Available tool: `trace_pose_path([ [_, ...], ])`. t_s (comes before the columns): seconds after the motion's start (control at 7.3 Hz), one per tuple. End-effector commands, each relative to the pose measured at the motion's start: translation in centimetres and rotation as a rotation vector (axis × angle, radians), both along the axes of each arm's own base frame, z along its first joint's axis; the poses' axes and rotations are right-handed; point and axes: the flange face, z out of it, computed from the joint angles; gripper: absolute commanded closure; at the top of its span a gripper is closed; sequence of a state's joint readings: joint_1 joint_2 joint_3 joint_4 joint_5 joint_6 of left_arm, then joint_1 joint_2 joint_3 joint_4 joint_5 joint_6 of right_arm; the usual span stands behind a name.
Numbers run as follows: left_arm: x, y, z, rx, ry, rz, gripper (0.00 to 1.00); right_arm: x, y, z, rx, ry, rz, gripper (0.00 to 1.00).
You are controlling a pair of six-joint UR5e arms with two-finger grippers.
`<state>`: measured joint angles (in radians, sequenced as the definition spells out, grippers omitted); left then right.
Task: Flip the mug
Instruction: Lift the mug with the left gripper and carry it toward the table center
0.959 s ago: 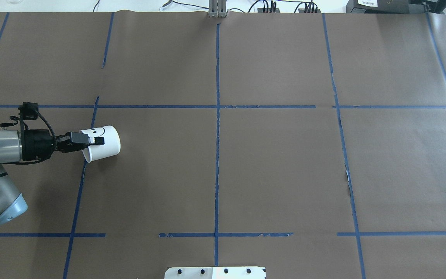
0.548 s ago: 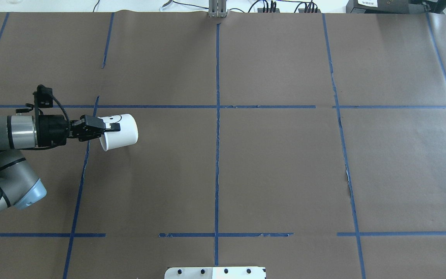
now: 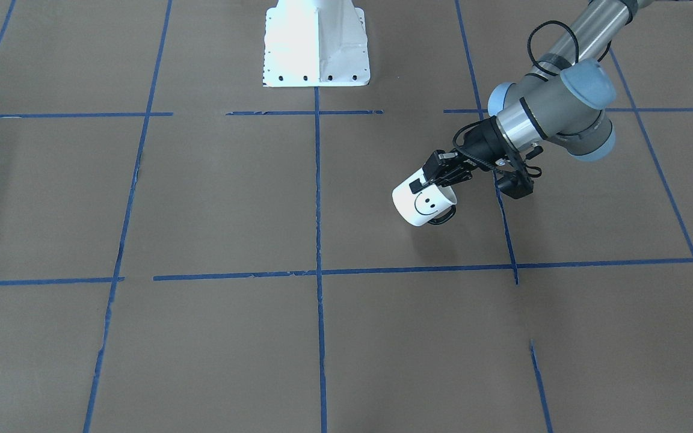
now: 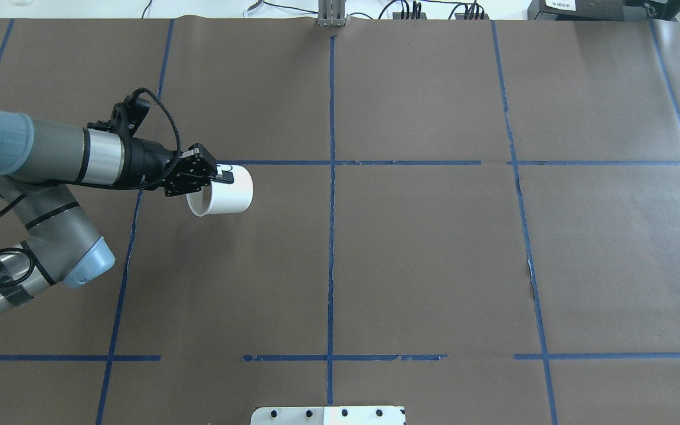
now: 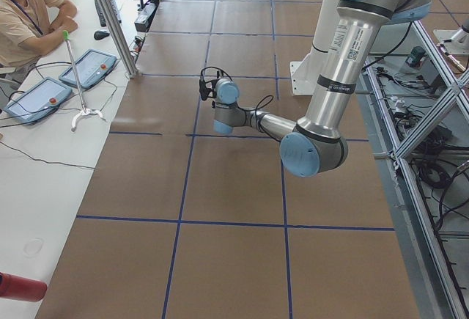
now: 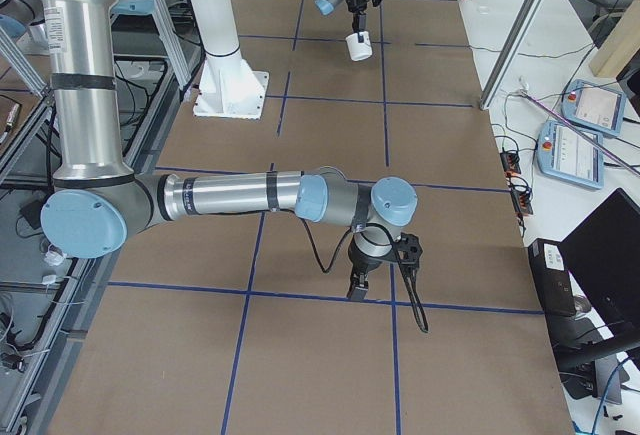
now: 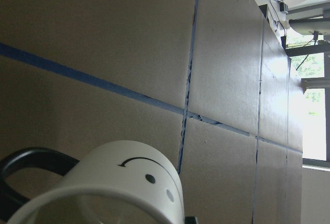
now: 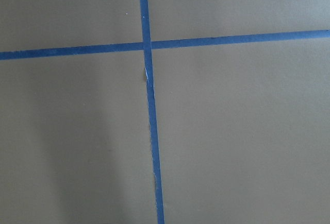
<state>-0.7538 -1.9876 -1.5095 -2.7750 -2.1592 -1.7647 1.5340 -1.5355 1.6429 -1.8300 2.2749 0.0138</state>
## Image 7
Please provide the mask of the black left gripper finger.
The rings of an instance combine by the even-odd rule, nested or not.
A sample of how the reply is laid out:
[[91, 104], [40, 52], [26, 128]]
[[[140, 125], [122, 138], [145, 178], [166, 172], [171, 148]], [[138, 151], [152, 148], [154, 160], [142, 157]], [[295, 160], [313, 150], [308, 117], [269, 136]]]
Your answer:
[[186, 216], [184, 224], [198, 224], [198, 219], [195, 216]]

